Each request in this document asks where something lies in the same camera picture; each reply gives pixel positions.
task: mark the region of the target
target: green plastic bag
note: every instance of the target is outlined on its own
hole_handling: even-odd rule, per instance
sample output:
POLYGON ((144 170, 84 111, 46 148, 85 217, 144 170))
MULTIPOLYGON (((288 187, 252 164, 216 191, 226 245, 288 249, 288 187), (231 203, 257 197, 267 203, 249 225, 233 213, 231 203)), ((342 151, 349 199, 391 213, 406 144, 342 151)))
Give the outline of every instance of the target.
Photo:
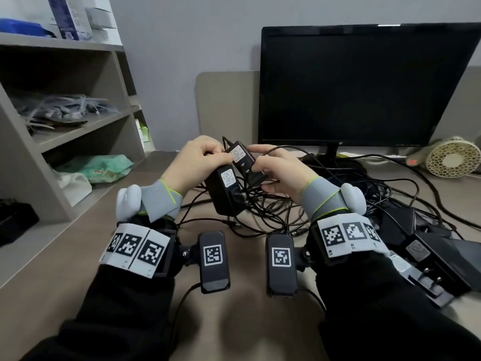
POLYGON ((85 175, 92 184, 114 182, 126 176, 131 170, 133 162, 123 154, 110 156, 79 156, 58 166, 56 171, 85 175))

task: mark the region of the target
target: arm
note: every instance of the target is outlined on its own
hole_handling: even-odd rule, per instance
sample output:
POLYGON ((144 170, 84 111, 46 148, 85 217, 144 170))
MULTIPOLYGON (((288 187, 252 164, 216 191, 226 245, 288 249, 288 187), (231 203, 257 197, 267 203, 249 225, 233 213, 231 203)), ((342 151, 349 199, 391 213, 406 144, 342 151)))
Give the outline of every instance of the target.
MULTIPOLYGON (((253 145, 265 153, 274 146, 253 145)), ((274 194, 288 194, 302 204, 311 222, 348 213, 339 188, 283 149, 260 156, 253 171, 268 170, 279 182, 263 185, 274 194)), ((317 244, 307 238, 314 259, 317 244)), ((346 359, 465 359, 481 352, 481 342, 468 330, 435 309, 422 290, 408 284, 382 254, 349 255, 343 264, 313 267, 326 305, 319 331, 329 358, 346 359)))
MULTIPOLYGON (((232 162, 233 156, 223 151, 221 143, 206 136, 187 143, 159 181, 141 188, 140 214, 129 222, 159 232, 175 230, 183 196, 214 169, 232 162)), ((167 277, 149 279, 100 265, 75 319, 64 322, 57 336, 41 341, 22 360, 168 359, 167 317, 181 268, 182 259, 173 258, 167 277)))

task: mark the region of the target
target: person's left hand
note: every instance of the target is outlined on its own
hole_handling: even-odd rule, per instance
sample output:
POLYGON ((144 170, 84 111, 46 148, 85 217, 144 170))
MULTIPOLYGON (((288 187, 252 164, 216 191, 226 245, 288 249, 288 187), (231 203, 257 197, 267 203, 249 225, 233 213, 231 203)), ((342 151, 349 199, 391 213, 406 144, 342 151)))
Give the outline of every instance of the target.
POLYGON ((200 136, 187 142, 171 165, 160 177, 171 190, 185 196, 203 182, 216 168, 232 163, 234 156, 225 153, 222 144, 214 138, 200 136))

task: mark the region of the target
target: gray wall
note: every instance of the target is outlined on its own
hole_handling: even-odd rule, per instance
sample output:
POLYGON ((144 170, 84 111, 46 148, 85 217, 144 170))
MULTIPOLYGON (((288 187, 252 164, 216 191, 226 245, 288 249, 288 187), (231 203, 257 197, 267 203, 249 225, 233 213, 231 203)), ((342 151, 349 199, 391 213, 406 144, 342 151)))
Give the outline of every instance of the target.
MULTIPOLYGON (((481 21, 481 0, 110 2, 155 147, 166 151, 199 132, 200 72, 259 68, 263 26, 481 21)), ((479 48, 471 64, 481 65, 479 48)))

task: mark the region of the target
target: monitor stand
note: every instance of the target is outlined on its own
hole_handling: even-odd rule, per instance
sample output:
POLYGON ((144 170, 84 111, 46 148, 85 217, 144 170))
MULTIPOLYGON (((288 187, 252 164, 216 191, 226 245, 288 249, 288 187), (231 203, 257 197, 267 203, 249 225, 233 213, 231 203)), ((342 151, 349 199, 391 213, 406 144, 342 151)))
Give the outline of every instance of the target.
MULTIPOLYGON (((337 149, 340 146, 339 143, 330 143, 327 145, 327 151, 325 154, 318 153, 315 155, 316 159, 322 163, 326 168, 338 168, 339 170, 332 170, 334 174, 345 171, 346 173, 359 172, 366 173, 364 166, 354 160, 340 160, 336 157, 337 149)), ((316 173, 322 177, 331 177, 323 168, 319 167, 319 164, 310 156, 305 155, 301 158, 301 161, 311 166, 316 173)))

